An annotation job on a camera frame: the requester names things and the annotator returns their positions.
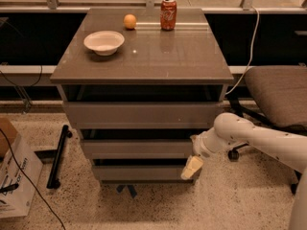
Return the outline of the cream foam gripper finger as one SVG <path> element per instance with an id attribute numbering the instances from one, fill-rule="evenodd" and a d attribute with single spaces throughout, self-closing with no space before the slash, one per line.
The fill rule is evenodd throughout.
<path id="1" fill-rule="evenodd" d="M 182 170 L 181 178 L 188 180 L 203 166 L 203 160 L 199 156 L 190 156 Z"/>

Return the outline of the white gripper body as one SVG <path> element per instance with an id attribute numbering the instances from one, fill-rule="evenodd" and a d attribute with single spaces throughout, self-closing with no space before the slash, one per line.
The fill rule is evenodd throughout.
<path id="1" fill-rule="evenodd" d="M 220 138 L 214 127 L 199 135 L 191 136 L 193 152 L 201 158 L 208 158 L 224 148 L 224 139 Z"/>

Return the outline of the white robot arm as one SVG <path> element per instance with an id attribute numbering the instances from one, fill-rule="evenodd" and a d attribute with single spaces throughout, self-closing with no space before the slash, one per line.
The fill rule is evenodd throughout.
<path id="1" fill-rule="evenodd" d="M 307 137 L 262 126 L 233 113 L 217 116 L 213 127 L 199 135 L 192 135 L 194 155 L 187 159 L 181 178 L 190 179 L 206 158 L 219 150 L 247 144 L 284 165 L 301 173 L 295 192 L 289 230 L 307 227 Z"/>

